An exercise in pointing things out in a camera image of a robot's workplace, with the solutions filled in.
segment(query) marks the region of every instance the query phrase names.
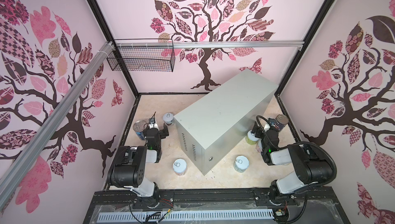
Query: table surface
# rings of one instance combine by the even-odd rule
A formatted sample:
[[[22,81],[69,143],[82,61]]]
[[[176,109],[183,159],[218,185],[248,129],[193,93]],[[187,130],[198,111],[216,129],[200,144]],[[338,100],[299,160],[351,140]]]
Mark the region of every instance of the table surface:
[[[203,96],[204,94],[142,95],[133,123],[142,119],[148,121],[156,112],[156,121],[162,129],[162,117],[165,113],[175,115]],[[273,97],[263,116],[275,118],[278,114],[282,112],[277,100]],[[169,136],[162,139],[162,157],[159,163],[147,163],[145,166],[145,177],[156,182],[160,189],[269,187],[273,180],[280,179],[294,170],[292,164],[268,166],[256,151],[255,145],[248,144],[243,138],[210,172],[203,175],[182,151],[175,125],[168,128]],[[295,142],[288,126],[280,132],[279,139],[280,147]],[[141,146],[144,144],[145,141],[140,140],[131,128],[125,145]],[[239,155],[244,155],[250,161],[249,168],[243,173],[236,172],[233,168],[234,160]],[[188,167],[183,176],[178,176],[173,171],[173,163],[179,158],[184,159]]]

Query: gray metal box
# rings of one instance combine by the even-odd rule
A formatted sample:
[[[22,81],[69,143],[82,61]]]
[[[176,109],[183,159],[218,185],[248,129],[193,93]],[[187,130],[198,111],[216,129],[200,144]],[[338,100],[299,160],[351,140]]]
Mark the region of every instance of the gray metal box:
[[[277,87],[246,69],[174,116],[181,148],[203,175],[252,129]]]

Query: pink butterfly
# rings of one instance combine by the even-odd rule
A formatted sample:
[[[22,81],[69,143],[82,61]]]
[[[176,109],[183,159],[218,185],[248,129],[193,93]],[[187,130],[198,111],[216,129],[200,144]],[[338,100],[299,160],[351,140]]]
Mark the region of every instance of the pink butterfly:
[[[122,104],[121,95],[124,92],[124,90],[122,90],[121,87],[118,87],[118,84],[114,80],[113,80],[113,86],[114,86],[116,96],[113,98],[113,100],[111,102],[111,107],[115,106],[116,104],[118,104],[118,105]]]
[[[262,74],[262,72],[261,72],[262,67],[260,67],[261,63],[262,63],[262,58],[256,60],[252,67],[242,67],[239,70],[243,71],[245,69],[249,69],[249,70],[252,70],[255,73],[261,73]]]

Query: black mesh basket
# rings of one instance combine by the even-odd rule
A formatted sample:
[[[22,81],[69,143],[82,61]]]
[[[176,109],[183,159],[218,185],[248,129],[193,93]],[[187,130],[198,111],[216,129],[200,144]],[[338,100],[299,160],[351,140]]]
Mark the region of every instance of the black mesh basket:
[[[117,51],[113,51],[107,57],[113,71],[121,70],[120,63],[122,63],[122,60],[129,71],[173,72],[175,62],[173,40],[128,39],[127,41],[127,43],[118,42],[116,45],[120,56],[116,56]]]

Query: wall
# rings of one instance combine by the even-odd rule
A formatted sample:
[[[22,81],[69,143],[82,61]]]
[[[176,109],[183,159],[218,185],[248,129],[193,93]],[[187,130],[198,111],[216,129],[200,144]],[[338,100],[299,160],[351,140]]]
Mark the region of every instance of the wall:
[[[98,0],[98,3],[116,39],[171,37],[177,42],[229,41],[232,37],[239,41],[254,40],[249,35],[264,32],[260,39],[303,40],[324,0],[216,1],[217,7],[215,0]],[[254,3],[257,5],[250,12]],[[279,83],[295,50],[204,49],[201,57],[199,49],[177,50],[173,72],[133,71],[131,76],[139,92],[206,92],[245,67]]]
[[[351,223],[394,223],[395,0],[338,0],[282,94]]]
[[[0,174],[75,83],[104,36],[86,0],[0,0]],[[121,72],[97,70],[1,223],[81,223],[101,190],[134,97]]]

